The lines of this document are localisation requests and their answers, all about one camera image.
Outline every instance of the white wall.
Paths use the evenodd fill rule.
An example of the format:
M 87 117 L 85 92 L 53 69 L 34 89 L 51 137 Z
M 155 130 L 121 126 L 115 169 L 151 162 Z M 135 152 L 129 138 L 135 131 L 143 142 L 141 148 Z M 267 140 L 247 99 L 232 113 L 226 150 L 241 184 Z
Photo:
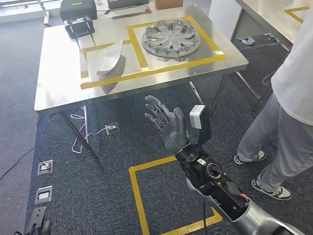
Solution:
M 235 0 L 212 0 L 209 18 L 231 39 L 241 12 L 241 8 Z

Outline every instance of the cardboard box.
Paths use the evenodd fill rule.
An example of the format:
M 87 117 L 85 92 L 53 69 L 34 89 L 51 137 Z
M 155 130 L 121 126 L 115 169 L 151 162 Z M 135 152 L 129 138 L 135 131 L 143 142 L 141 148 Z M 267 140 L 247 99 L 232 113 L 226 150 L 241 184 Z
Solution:
M 153 0 L 155 8 L 158 10 L 181 7 L 183 0 Z

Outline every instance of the gray pants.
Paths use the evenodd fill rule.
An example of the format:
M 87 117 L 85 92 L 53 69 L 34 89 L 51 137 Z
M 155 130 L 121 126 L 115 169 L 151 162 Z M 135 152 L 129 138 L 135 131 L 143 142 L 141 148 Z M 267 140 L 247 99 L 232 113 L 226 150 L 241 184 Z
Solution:
M 277 129 L 278 155 L 258 176 L 259 184 L 267 191 L 276 191 L 282 182 L 313 166 L 313 126 L 289 116 L 274 94 L 244 134 L 238 155 L 251 162 L 264 140 Z

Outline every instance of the red wire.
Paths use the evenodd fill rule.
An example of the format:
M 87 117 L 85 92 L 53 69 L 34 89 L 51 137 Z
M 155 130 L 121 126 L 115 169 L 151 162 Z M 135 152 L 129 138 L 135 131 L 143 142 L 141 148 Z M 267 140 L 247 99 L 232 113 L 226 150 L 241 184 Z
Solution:
M 247 203 L 249 203 L 249 199 L 246 195 L 241 193 L 239 196 L 243 197 Z

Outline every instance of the white sensor module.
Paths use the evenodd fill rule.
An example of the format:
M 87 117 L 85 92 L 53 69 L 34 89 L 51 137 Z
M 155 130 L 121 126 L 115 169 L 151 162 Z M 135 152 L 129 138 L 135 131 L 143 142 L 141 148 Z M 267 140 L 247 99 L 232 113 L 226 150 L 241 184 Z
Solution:
M 205 105 L 195 105 L 195 107 L 190 111 L 189 117 L 192 128 L 202 129 L 200 116 L 202 114 L 204 107 Z

